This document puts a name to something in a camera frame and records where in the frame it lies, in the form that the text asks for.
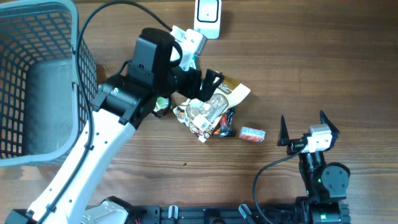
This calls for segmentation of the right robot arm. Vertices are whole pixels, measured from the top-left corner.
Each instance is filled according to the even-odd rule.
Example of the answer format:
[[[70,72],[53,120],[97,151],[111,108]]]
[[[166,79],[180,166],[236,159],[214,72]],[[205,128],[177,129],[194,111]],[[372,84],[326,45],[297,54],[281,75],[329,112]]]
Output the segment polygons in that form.
[[[299,158],[299,172],[307,191],[297,197],[292,223],[350,223],[349,208],[343,203],[349,186],[350,170],[339,162],[326,163],[324,153],[335,146],[340,131],[320,112],[320,124],[308,128],[301,138],[291,139],[285,123],[280,120],[278,146],[287,148],[287,155]]]

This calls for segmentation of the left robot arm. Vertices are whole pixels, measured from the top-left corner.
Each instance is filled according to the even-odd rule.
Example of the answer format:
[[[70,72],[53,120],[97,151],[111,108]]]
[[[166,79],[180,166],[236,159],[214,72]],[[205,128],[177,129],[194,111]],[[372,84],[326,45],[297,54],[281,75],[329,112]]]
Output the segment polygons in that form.
[[[200,55],[206,36],[192,29],[170,32],[145,28],[137,39],[132,59],[119,75],[109,77],[92,104],[92,117],[41,195],[27,209],[14,209],[7,223],[127,223],[132,206],[107,198],[88,208],[88,202],[109,163],[155,108],[158,97],[180,93],[207,101],[224,77],[190,66]]]

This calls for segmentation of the green lid spice jar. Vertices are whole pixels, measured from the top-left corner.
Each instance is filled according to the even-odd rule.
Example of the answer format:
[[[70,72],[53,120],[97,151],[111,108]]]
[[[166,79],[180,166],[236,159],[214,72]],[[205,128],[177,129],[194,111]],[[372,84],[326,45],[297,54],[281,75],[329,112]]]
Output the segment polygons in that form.
[[[171,99],[170,98],[163,98],[163,97],[158,97],[154,112],[157,114],[164,114],[168,112],[168,110],[171,108]]]

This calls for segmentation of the white brown snack pouch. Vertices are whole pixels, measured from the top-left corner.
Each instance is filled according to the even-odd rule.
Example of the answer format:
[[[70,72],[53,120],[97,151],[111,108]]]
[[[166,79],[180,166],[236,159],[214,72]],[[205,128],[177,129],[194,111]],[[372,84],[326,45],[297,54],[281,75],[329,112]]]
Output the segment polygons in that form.
[[[173,109],[178,121],[185,124],[204,143],[226,112],[240,104],[251,90],[233,78],[225,77],[208,101],[187,99]]]

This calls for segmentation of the blue mouthwash bottle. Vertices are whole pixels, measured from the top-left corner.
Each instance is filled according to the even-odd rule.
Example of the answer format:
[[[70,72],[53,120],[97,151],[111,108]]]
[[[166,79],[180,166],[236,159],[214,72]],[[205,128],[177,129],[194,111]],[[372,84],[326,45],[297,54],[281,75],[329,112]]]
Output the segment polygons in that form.
[[[190,59],[189,66],[190,68],[197,69],[197,60],[195,55],[193,55],[192,58]]]

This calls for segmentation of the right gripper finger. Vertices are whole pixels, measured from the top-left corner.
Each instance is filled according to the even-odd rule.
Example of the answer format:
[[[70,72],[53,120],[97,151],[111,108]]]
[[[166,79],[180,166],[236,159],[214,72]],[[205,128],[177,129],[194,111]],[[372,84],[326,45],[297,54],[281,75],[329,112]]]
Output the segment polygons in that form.
[[[281,119],[280,119],[280,132],[279,132],[279,138],[278,138],[279,142],[289,142],[290,138],[289,138],[289,133],[287,130],[287,125],[285,122],[285,118],[282,115]]]
[[[338,136],[340,134],[339,129],[327,118],[323,110],[320,110],[320,121],[321,124],[327,124],[331,130],[332,135]]]

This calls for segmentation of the red white small box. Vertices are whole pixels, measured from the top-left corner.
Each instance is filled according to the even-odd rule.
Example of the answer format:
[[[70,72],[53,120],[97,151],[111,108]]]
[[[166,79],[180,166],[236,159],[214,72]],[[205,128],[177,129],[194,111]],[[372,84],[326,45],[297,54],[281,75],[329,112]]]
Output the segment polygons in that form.
[[[249,127],[242,127],[239,133],[239,138],[252,142],[263,142],[266,137],[266,132],[261,129],[254,129]]]

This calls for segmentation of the red black small packet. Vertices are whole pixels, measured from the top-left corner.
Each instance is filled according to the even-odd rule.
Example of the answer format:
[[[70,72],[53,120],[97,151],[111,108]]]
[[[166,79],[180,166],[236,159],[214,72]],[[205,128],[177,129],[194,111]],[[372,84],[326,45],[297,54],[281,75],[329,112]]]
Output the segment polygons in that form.
[[[236,133],[232,129],[233,116],[235,114],[235,107],[227,110],[227,112],[221,117],[217,128],[214,130],[212,136],[216,138],[229,138],[235,137]]]

